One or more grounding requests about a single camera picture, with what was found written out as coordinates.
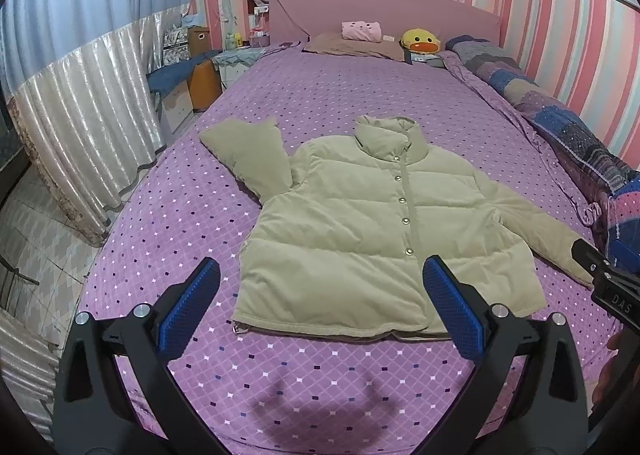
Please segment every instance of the polka dot pattern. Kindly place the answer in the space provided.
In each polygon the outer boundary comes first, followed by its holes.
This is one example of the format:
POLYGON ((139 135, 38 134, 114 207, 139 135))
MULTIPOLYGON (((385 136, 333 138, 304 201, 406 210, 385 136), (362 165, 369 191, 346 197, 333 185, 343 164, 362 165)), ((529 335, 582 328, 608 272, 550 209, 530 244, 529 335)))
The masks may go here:
MULTIPOLYGON (((203 256, 217 259, 220 292, 184 356, 169 368, 235 452, 411 451, 470 373, 451 342, 351 345, 232 331, 239 248, 260 208, 201 145, 198 132, 229 116, 251 122, 276 116, 292 153, 312 138, 351 134, 359 114, 415 118, 428 141, 590 236, 526 138, 449 72, 299 49, 261 59, 160 157, 121 212, 81 301, 97 318, 117 317, 137 303, 155 302, 203 256)), ((574 196, 581 197, 577 190, 574 196)), ((614 321, 591 304, 586 289, 541 260, 536 266, 548 301, 538 316, 564 312, 587 375, 596 374, 614 321)), ((143 423, 156 429, 130 367, 119 363, 143 423)), ((488 428, 504 414, 520 367, 514 365, 488 428)))

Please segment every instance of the metal screw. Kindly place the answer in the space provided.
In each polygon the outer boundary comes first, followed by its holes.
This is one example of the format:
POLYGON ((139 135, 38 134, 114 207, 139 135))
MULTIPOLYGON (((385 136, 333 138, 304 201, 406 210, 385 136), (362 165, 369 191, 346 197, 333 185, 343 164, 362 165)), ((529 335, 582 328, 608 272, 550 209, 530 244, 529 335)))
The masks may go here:
POLYGON ((151 307, 149 307, 146 303, 141 303, 136 305, 133 309, 133 316, 136 318, 144 318, 151 312, 151 307))
POLYGON ((506 318, 509 315, 509 309, 503 304, 498 303, 491 308, 491 312, 494 313, 496 318, 506 318))
POLYGON ((88 312, 82 311, 76 314, 76 323, 78 325, 84 325, 89 321, 91 315, 88 312))
POLYGON ((564 314, 562 314, 561 312, 555 312, 551 315, 551 320, 553 320, 553 322, 556 325, 564 325, 566 323, 566 318, 564 317, 564 314))

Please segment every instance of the beige puffer jacket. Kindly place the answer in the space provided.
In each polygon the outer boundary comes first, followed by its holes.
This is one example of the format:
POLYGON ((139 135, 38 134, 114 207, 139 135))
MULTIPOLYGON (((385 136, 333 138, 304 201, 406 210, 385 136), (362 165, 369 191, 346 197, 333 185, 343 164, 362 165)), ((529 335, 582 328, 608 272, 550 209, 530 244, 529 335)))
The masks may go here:
POLYGON ((225 120, 200 138, 263 204, 241 248, 239 323, 350 340, 442 337, 421 277, 436 254, 517 316, 546 305, 530 249, 590 283, 571 257, 575 232, 429 145, 407 118, 360 116, 354 136, 311 140, 291 158, 272 120, 225 120))

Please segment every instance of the brown pillow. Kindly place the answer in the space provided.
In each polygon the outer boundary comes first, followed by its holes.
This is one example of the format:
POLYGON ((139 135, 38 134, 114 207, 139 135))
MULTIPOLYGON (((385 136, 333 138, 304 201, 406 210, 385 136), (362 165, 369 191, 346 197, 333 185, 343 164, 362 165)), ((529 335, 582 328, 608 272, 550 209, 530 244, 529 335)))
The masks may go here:
POLYGON ((345 40, 339 32, 324 32, 311 39, 305 45, 307 52, 317 54, 335 54, 338 56, 373 56, 404 61, 404 50, 398 42, 361 42, 345 40))

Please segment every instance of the jacket collar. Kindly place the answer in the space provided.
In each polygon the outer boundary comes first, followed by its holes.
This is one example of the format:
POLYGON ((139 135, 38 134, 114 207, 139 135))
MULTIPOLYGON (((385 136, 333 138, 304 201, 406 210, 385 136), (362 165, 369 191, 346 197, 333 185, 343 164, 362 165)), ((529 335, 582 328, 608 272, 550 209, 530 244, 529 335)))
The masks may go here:
POLYGON ((413 164, 424 159, 430 149, 420 125, 402 116, 382 120, 358 116, 355 139, 363 152, 382 161, 404 156, 405 164, 413 164))

